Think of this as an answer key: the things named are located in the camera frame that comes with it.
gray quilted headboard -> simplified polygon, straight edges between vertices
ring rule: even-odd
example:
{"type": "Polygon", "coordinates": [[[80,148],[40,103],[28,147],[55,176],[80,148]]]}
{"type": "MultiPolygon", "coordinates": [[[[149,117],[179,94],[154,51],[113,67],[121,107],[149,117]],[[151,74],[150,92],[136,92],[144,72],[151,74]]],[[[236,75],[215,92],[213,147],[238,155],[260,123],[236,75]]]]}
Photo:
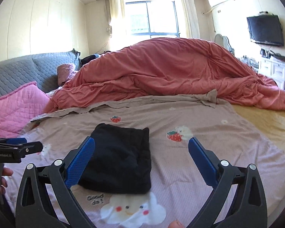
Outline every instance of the gray quilted headboard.
{"type": "Polygon", "coordinates": [[[45,93],[58,88],[57,66],[74,63],[79,69],[80,52],[26,55],[0,62],[0,96],[10,93],[21,85],[36,81],[45,93]]]}

television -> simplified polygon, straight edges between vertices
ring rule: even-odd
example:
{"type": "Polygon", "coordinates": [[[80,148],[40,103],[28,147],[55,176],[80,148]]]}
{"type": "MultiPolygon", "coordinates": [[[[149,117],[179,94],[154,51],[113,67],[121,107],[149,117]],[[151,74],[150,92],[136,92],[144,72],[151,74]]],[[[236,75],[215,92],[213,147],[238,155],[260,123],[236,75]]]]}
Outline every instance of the television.
{"type": "Polygon", "coordinates": [[[247,21],[252,42],[284,46],[282,25],[277,15],[248,17],[247,21]]]}

pink pillow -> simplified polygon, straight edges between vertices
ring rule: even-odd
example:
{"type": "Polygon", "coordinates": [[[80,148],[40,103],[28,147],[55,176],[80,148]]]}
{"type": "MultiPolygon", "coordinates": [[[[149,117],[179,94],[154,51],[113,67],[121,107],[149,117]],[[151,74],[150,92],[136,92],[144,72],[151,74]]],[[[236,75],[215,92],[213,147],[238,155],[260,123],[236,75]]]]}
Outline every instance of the pink pillow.
{"type": "Polygon", "coordinates": [[[15,138],[35,116],[43,113],[49,102],[35,81],[0,97],[0,137],[15,138]]]}
{"type": "Polygon", "coordinates": [[[78,71],[75,70],[75,64],[65,63],[57,67],[58,86],[63,86],[72,79],[78,71]]]}

red blanket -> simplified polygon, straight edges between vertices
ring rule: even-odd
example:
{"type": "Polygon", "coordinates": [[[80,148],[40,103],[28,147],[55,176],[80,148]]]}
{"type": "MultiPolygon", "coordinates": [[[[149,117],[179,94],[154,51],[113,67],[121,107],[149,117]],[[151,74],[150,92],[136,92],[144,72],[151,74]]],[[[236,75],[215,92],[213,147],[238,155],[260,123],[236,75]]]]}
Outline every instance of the red blanket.
{"type": "Polygon", "coordinates": [[[47,111],[212,89],[232,104],[285,110],[285,92],[221,46],[201,39],[160,38],[106,53],[84,65],[54,94],[54,108],[47,111]]]}

finger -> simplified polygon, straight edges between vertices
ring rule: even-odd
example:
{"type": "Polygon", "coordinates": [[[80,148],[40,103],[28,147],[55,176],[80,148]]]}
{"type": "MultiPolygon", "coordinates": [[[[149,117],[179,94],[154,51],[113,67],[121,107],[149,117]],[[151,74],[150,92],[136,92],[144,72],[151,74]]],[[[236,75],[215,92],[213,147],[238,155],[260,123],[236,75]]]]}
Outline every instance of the finger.
{"type": "Polygon", "coordinates": [[[169,224],[168,228],[185,228],[185,226],[178,220],[175,220],[171,224],[169,224]]]}
{"type": "Polygon", "coordinates": [[[0,186],[0,193],[2,195],[5,195],[5,188],[3,186],[0,186]]]}
{"type": "Polygon", "coordinates": [[[4,177],[1,177],[1,185],[3,185],[6,188],[8,187],[8,182],[6,181],[4,177]]]}
{"type": "Polygon", "coordinates": [[[2,176],[11,176],[13,174],[13,170],[10,168],[3,167],[2,176]]]}

